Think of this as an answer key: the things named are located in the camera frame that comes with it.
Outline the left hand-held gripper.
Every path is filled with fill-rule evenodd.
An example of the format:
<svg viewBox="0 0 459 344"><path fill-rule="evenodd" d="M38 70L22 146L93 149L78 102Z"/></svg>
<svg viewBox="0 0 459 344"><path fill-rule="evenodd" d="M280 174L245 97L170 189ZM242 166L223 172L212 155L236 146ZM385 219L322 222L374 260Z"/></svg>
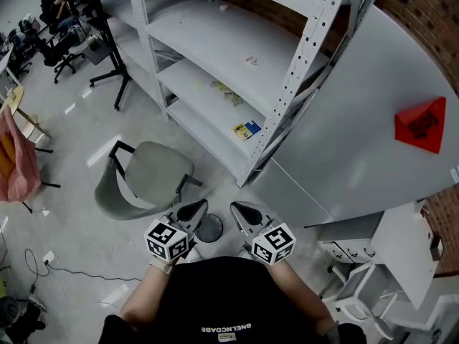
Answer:
<svg viewBox="0 0 459 344"><path fill-rule="evenodd" d="M200 199L174 205L168 215L171 218L184 218L186 229L197 229L207 215L208 201ZM168 216L155 218L143 234L147 250L166 262L184 256L194 245L190 234L175 227Z"/></svg>

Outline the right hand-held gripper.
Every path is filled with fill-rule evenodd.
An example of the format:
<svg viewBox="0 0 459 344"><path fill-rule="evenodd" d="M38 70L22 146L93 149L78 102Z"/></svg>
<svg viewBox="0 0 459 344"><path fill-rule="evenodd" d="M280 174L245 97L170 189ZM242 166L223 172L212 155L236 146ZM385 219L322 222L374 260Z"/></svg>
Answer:
<svg viewBox="0 0 459 344"><path fill-rule="evenodd" d="M264 206L248 201L234 201L230 212L238 228L245 234L257 224L267 224L271 218ZM277 264L290 256L296 244L296 238L286 223L273 221L260 230L251 243L251 254L261 262Z"/></svg>

